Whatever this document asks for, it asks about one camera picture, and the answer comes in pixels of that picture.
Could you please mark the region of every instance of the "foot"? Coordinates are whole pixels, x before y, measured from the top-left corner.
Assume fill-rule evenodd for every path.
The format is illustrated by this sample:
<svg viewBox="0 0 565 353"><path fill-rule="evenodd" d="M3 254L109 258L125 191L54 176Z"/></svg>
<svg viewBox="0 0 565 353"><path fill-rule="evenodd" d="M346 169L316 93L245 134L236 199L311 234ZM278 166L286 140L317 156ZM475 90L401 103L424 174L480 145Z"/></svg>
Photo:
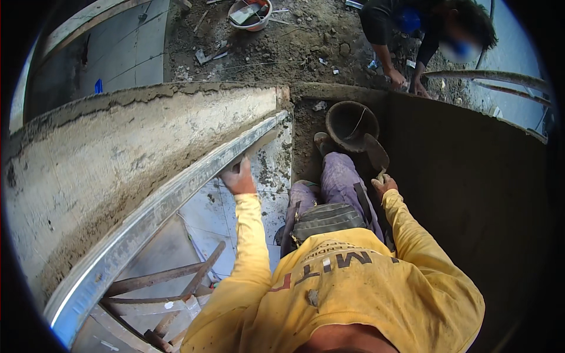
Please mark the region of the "foot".
<svg viewBox="0 0 565 353"><path fill-rule="evenodd" d="M332 138L325 132L317 132L314 135L314 143L321 153L322 157L325 157L328 153L336 152L336 145L333 143Z"/></svg>

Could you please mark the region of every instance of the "rock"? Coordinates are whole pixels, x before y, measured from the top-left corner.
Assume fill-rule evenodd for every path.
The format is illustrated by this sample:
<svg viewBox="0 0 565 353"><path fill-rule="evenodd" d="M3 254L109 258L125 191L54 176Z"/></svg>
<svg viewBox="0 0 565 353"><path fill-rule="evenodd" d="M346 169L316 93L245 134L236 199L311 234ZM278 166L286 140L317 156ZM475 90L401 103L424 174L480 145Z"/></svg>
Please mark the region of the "rock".
<svg viewBox="0 0 565 353"><path fill-rule="evenodd" d="M342 45L340 45L340 54L342 56L348 56L350 51L351 48L349 48L349 44L343 43Z"/></svg>
<svg viewBox="0 0 565 353"><path fill-rule="evenodd" d="M326 47L325 45L323 45L323 46L320 47L320 54L321 54L322 56L329 56L330 53L331 53L331 52L330 52L329 48Z"/></svg>
<svg viewBox="0 0 565 353"><path fill-rule="evenodd" d="M369 75L371 76L377 76L377 73L371 69L369 69L368 67L363 68L365 70L365 72L367 72Z"/></svg>
<svg viewBox="0 0 565 353"><path fill-rule="evenodd" d="M328 104L325 101L320 101L318 102L314 108L312 110L314 111L320 111L320 110L325 110L328 107Z"/></svg>

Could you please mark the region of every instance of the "face mask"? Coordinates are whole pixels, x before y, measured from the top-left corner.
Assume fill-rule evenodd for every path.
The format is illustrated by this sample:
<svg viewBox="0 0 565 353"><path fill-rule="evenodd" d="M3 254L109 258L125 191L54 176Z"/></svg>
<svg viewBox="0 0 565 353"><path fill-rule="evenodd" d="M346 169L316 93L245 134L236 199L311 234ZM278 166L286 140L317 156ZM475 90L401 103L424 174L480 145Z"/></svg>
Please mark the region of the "face mask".
<svg viewBox="0 0 565 353"><path fill-rule="evenodd" d="M440 40L440 51L447 60L464 64L475 60L481 54L481 47L445 36Z"/></svg>

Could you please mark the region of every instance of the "mortar bucket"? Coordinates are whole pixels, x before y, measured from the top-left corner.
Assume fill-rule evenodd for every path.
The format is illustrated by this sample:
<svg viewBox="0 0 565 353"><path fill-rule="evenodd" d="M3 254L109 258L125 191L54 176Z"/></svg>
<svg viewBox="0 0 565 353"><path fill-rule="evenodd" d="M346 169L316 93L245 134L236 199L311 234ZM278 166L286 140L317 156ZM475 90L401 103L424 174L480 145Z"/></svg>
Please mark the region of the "mortar bucket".
<svg viewBox="0 0 565 353"><path fill-rule="evenodd" d="M328 110L325 126L332 139L349 152L365 151L365 134L379 137L379 122L373 112L353 101L338 102Z"/></svg>

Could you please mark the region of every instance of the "black shirt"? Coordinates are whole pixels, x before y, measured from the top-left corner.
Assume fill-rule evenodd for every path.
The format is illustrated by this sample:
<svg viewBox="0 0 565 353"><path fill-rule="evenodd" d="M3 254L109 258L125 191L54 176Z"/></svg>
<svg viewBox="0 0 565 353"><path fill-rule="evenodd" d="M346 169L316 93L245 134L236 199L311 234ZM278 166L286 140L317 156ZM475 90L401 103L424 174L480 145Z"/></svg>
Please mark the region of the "black shirt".
<svg viewBox="0 0 565 353"><path fill-rule="evenodd" d="M424 66L439 47L439 36L444 28L443 18L432 14L432 8L443 0L369 0L361 9L361 26L371 44L387 45L392 36L393 16L405 6L420 12L420 27L425 32L418 51L417 62Z"/></svg>

